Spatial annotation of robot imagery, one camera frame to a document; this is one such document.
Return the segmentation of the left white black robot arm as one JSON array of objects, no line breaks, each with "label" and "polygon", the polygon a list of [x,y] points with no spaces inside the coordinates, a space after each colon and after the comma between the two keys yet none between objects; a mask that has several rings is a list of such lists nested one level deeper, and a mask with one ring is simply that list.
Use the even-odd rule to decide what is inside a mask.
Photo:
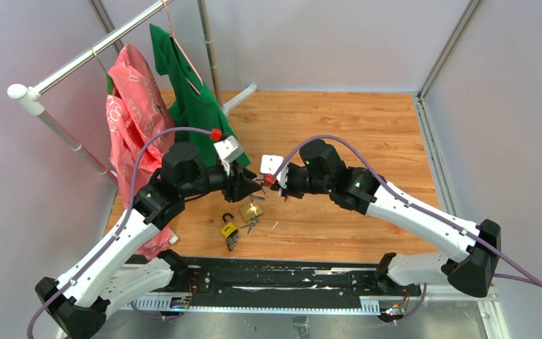
[{"label": "left white black robot arm", "polygon": [[234,137],[216,142],[214,149],[218,161],[207,167],[196,145],[175,143],[110,232],[74,267],[37,283],[46,312],[69,338],[92,338],[113,313],[148,292],[165,287],[178,292],[188,286],[188,264],[171,249],[119,277],[114,274],[165,230],[187,201],[220,191],[233,203],[261,189],[255,174],[237,162],[243,148]]}]

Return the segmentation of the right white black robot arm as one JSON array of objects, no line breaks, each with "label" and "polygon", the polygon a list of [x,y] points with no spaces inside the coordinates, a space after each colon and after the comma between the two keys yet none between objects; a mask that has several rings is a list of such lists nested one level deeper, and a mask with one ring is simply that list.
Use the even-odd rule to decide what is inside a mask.
[{"label": "right white black robot arm", "polygon": [[376,172],[349,167],[333,145],[310,140],[299,148],[302,165],[263,155],[260,173],[281,196],[327,194],[340,208],[386,220],[437,248],[429,254],[385,254],[375,269],[375,285],[392,295],[412,284],[449,284],[471,297],[486,297],[499,256],[501,227],[476,223],[428,205]]}]

